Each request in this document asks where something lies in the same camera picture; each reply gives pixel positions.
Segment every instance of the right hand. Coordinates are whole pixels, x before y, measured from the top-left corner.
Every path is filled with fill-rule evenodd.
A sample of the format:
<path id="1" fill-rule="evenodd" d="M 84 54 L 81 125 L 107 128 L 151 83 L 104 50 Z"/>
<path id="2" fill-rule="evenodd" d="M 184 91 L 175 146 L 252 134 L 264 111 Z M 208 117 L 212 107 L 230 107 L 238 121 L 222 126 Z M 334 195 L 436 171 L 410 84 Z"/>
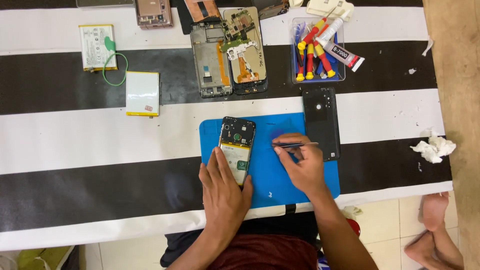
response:
<path id="1" fill-rule="evenodd" d="M 280 135 L 273 143 L 309 143 L 310 139 L 300 133 Z M 280 162 L 287 170 L 293 185 L 307 196 L 314 196 L 326 190 L 324 181 L 324 156 L 315 145 L 301 146 L 300 148 L 274 148 Z M 299 162 L 295 163 L 288 153 L 292 153 Z"/>

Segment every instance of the loose battery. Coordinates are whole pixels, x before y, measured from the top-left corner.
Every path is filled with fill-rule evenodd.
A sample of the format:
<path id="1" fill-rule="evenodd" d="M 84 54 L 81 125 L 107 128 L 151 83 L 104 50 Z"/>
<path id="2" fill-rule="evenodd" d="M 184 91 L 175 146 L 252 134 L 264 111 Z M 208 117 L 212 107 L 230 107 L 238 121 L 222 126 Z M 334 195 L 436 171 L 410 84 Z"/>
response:
<path id="1" fill-rule="evenodd" d="M 79 25 L 80 40 L 82 41 L 82 62 L 84 71 L 102 70 L 107 58 L 115 53 L 113 25 Z M 117 70 L 117 59 L 112 57 L 105 66 L 105 70 Z"/>

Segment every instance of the crumpled tissue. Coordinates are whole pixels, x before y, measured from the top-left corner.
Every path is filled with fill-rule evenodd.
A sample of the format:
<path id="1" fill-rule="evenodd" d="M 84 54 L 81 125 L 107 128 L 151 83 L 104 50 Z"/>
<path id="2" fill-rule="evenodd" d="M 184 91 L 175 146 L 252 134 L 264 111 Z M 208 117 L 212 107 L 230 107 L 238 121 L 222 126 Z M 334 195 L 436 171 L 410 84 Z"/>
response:
<path id="1" fill-rule="evenodd" d="M 440 157 L 450 155 L 453 150 L 455 150 L 456 144 L 432 134 L 432 136 L 428 138 L 428 143 L 420 141 L 417 146 L 410 146 L 410 148 L 415 152 L 420 152 L 421 156 L 428 162 L 440 163 L 442 162 Z"/>

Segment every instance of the black and white striped tablecloth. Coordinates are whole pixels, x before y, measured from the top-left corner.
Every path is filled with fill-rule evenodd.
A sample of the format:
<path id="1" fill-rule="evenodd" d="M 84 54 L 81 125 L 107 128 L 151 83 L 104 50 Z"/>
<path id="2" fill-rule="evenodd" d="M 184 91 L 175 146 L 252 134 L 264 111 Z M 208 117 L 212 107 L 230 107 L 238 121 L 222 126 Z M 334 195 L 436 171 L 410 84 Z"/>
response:
<path id="1" fill-rule="evenodd" d="M 267 92 L 201 99 L 176 8 L 172 29 L 144 31 L 133 8 L 2 1 L 0 250 L 202 228 L 200 122 L 301 112 L 301 91 L 320 86 L 337 93 L 340 206 L 451 190 L 448 157 L 430 164 L 409 148 L 427 128 L 445 135 L 432 53 L 421 55 L 428 40 L 421 0 L 352 2 L 345 48 L 366 60 L 344 81 L 292 83 L 292 19 L 311 16 L 298 8 L 261 21 Z M 88 24 L 114 25 L 129 70 L 161 73 L 160 117 L 125 116 L 125 86 L 82 71 L 78 25 Z M 120 81 L 123 72 L 107 76 Z M 308 210 L 309 203 L 252 209 L 247 218 Z"/>

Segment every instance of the black back cover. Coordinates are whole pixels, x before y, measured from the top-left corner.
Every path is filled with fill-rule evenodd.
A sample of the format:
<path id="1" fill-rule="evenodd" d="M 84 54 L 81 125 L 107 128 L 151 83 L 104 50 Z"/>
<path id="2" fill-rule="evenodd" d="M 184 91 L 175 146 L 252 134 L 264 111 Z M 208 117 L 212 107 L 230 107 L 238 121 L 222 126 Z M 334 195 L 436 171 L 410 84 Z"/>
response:
<path id="1" fill-rule="evenodd" d="M 340 135 L 333 87 L 302 92 L 307 136 L 317 142 L 324 153 L 324 161 L 340 158 Z"/>

